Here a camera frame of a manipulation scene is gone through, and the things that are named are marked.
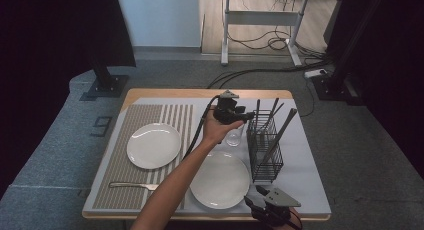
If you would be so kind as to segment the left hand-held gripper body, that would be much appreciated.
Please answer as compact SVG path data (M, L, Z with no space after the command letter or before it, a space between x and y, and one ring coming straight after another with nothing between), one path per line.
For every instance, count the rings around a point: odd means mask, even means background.
M218 103L214 109L213 116L222 124L229 125L233 122L242 120L242 114L237 114L235 108L238 106L234 94L230 90L224 91L218 96Z

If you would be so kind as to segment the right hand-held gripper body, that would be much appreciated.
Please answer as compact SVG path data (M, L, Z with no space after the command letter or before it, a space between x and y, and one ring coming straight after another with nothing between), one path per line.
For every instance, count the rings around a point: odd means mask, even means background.
M256 211L252 211L252 217L272 228L282 228L290 217L289 209L300 205L297 200L279 188L269 190L263 197L265 206L258 206Z

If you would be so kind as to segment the metal fork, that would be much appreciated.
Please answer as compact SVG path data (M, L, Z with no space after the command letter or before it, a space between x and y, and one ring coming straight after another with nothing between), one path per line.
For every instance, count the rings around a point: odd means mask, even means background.
M260 101L260 99L258 99L257 100L257 103L256 103L256 115L255 115L255 124L254 124L254 135L253 135L253 137L254 137L254 143L255 143L255 146L257 146L257 142L258 142L258 140L257 140L257 136L258 136L258 134L257 134L257 132L258 132L258 120L259 120L259 111L260 111L260 103L261 103L261 101Z

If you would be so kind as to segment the black wire cutlery rack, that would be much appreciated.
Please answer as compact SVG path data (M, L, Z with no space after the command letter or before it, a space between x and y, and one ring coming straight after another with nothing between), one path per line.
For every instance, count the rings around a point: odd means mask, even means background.
M250 170L253 182L273 182L284 162L275 142L278 131L270 110L255 111L246 130Z

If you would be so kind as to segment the white round plate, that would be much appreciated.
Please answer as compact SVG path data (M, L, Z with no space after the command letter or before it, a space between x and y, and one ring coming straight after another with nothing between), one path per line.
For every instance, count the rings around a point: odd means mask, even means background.
M225 152L209 153L194 177L190 190L204 206L228 209L243 200L250 186L245 164Z
M156 169L170 163L179 153L181 135L163 123L145 125L136 130L127 143L129 160L143 169Z

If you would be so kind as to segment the metal table knife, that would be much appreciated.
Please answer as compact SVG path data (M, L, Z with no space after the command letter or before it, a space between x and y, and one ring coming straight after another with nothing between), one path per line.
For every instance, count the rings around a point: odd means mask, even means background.
M148 191L154 191L158 188L158 184L147 184L147 183L132 183L132 182L111 182L108 184L110 188L116 187L136 187L136 188L144 188Z

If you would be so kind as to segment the person's left hand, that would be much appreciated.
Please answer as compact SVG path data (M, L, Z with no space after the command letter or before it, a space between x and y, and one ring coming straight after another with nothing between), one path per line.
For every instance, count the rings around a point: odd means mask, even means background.
M239 128L243 124L243 121L236 121L229 125L222 124L213 116L213 111L209 110L203 126L202 141L218 144L225 138L228 132Z

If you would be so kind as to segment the person's right hand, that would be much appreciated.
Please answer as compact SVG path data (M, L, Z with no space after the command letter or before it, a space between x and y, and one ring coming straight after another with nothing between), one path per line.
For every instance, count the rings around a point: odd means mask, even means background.
M282 227L283 230L302 230L302 223L297 212L293 209L289 209L290 217L286 220L285 225Z

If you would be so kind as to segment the clear drinking glass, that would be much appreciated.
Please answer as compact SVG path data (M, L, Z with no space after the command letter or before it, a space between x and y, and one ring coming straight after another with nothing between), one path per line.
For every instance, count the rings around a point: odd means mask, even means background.
M231 147L236 147L240 144L243 135L244 125L239 126L228 132L226 135L226 143Z

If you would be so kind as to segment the metal utensil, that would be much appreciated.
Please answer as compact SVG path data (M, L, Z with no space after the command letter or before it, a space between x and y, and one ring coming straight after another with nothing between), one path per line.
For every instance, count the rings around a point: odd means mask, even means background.
M271 120L274 118L274 116L278 113L278 111L284 106L284 103L281 103L276 109L273 109L269 115L268 121L266 123L266 126L268 126L271 122Z
M261 127L261 129L266 129L266 128L267 128L267 126L268 126L268 124L269 124L269 122L270 122L271 118L272 118L272 117L273 117L273 115L274 115L274 112L275 112L275 110L276 110L276 108L277 108L277 104L278 104L278 103L279 103L279 98L276 98L276 99L274 100L274 103L273 103L272 108L271 108L271 110L270 110L270 113L269 113L269 115L268 115L268 118L267 118L267 120L266 120L265 124Z

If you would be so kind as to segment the white power strip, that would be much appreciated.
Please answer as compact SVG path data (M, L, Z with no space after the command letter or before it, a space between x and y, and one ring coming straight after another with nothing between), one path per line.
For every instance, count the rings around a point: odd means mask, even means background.
M306 71L304 73L304 77L305 78L312 78L312 77L317 77L317 76L325 76L327 74L328 74L328 72L325 69L316 69L316 70Z

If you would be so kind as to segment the black metal stand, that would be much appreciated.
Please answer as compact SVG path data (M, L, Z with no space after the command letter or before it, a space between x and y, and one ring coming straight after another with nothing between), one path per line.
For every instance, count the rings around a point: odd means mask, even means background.
M360 41L382 1L341 0L327 50L329 59L334 62L334 72L331 76L312 78L320 100L361 104L360 93L346 79L352 72Z
M113 75L107 65L96 55L88 54L87 60L95 73L90 89L80 97L81 101L95 101L99 97L118 98L129 79L128 75Z

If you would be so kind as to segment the striped woven placemat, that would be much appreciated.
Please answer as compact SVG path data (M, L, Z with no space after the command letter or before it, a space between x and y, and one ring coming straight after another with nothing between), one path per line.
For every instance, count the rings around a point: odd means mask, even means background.
M112 182L158 184L180 163L193 138L195 107L191 104L131 105L119 119L93 182L86 212L137 212L151 192L145 188L112 187ZM149 124L167 124L178 132L177 155L151 169L135 165L127 155L130 137Z

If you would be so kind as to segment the dark curtain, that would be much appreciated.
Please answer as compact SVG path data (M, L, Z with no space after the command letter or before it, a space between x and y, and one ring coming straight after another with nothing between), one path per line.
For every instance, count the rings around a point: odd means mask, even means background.
M0 0L0 198L61 110L69 81L134 64L119 0Z
M341 0L328 52L424 178L424 0Z

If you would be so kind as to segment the white frame desk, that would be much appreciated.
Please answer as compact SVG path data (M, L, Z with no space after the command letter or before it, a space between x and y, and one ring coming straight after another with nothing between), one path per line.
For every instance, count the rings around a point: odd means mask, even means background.
M240 11L230 9L230 0L225 0L223 10L223 40L221 44L221 64L226 66L229 63L228 31L230 25L266 25L266 26L289 26L292 27L290 37L285 40L290 57L295 66L301 66L296 38L303 20L308 0L302 0L301 7L294 11Z

